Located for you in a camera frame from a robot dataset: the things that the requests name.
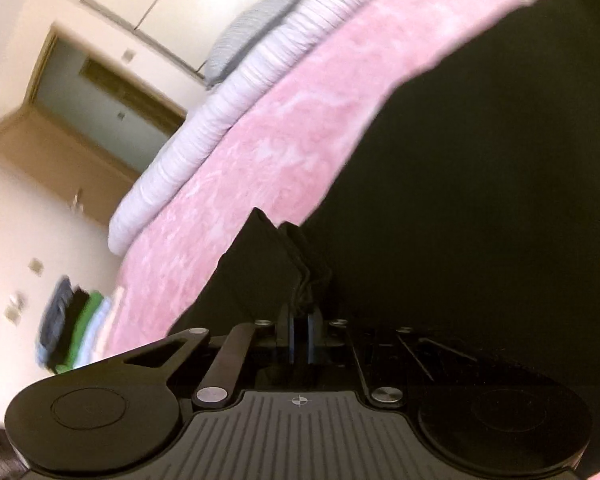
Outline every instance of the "round pad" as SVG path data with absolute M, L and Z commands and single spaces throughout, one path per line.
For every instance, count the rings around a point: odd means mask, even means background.
M 5 416 L 13 445 L 34 468 L 80 476 L 123 470 L 164 449 L 180 425 L 164 380 L 142 367 L 111 377 L 76 370 L 20 392 Z
M 584 402 L 555 383 L 441 387 L 423 403 L 418 419 L 442 455 L 493 476 L 540 475 L 574 465 L 591 431 Z
M 56 420 L 71 430 L 95 430 L 115 424 L 125 414 L 125 399 L 105 388 L 84 388 L 53 403 Z

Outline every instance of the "crosshair marking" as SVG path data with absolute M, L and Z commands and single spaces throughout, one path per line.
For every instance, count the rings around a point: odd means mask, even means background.
M 306 403 L 308 403 L 309 399 L 307 399 L 306 397 L 303 397 L 302 395 L 298 395 L 297 397 L 294 397 L 293 399 L 291 399 L 291 402 L 294 403 L 296 406 L 300 407 L 300 406 L 304 406 Z

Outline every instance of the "stack of folded clothes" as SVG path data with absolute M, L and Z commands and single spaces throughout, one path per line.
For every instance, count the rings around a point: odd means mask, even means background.
M 59 374 L 93 362 L 98 333 L 112 302 L 97 290 L 72 288 L 63 276 L 46 307 L 36 345 L 40 366 Z

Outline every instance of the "black cloth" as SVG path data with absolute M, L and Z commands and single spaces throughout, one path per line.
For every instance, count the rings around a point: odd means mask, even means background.
M 224 335 L 237 324 L 277 321 L 282 306 L 309 312 L 320 301 L 331 271 L 309 247 L 299 228 L 279 228 L 254 208 L 194 304 L 170 334 L 202 326 Z
M 600 469 L 600 0 L 540 0 L 403 84 L 301 227 L 325 317 L 441 328 L 590 405 Z
M 71 298 L 71 301 L 64 312 L 64 327 L 62 328 L 62 334 L 60 335 L 58 344 L 51 352 L 48 361 L 46 362 L 46 367 L 49 370 L 56 370 L 56 367 L 59 364 L 63 364 L 66 361 L 69 347 L 71 346 L 71 339 L 74 335 L 75 324 L 87 301 L 89 301 L 89 294 L 79 287 L 76 288 L 74 290 L 74 296 Z
M 36 353 L 40 365 L 46 364 L 49 355 L 58 344 L 64 329 L 65 311 L 73 296 L 74 290 L 71 288 L 71 281 L 67 276 L 63 276 L 49 299 L 38 329 Z

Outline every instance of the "folded clothes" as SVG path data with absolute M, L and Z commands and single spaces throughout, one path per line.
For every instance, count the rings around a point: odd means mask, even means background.
M 78 356 L 75 359 L 74 368 L 81 368 L 93 362 L 92 354 L 96 338 L 107 319 L 109 311 L 111 310 L 111 305 L 111 298 L 105 298 L 93 314 L 93 317 L 91 317 L 87 329 L 84 331 L 84 337 L 82 338 L 80 348 L 78 349 Z
M 96 312 L 100 304 L 102 303 L 103 297 L 97 290 L 91 291 L 89 295 L 89 301 L 87 301 L 84 309 L 81 311 L 80 316 L 75 323 L 74 332 L 71 337 L 71 344 L 69 345 L 69 351 L 67 352 L 66 358 L 63 363 L 56 366 L 56 373 L 61 374 L 72 370 L 74 363 L 78 357 L 78 351 L 84 337 L 84 332 L 87 330 L 91 317 Z
M 102 361 L 104 359 L 104 352 L 107 349 L 109 334 L 111 334 L 111 330 L 113 329 L 113 323 L 115 322 L 116 316 L 118 315 L 118 309 L 120 307 L 120 303 L 122 302 L 122 298 L 124 295 L 125 288 L 123 286 L 117 286 L 113 291 L 113 294 L 111 295 L 111 309 L 105 319 L 104 324 L 102 325 L 102 328 L 98 332 L 96 343 L 93 348 L 93 354 L 91 355 L 92 363 Z
M 297 226 L 285 222 L 276 229 L 254 208 L 198 299 L 170 333 L 203 326 L 212 335 L 224 335 L 238 323 L 276 320 L 284 304 L 298 314 L 310 312 L 330 279 L 331 270 Z
M 56 344 L 56 348 L 54 348 L 45 362 L 45 366 L 49 370 L 55 370 L 56 366 L 65 361 L 69 353 L 69 346 L 71 346 L 75 325 L 87 301 L 89 301 L 89 295 L 80 287 L 77 287 L 74 290 L 71 302 L 64 311 L 64 326 L 62 327 L 58 344 Z
M 65 310 L 73 296 L 71 281 L 63 276 L 58 281 L 40 322 L 36 342 L 36 361 L 40 366 L 46 364 L 51 352 L 56 349 L 64 328 Z

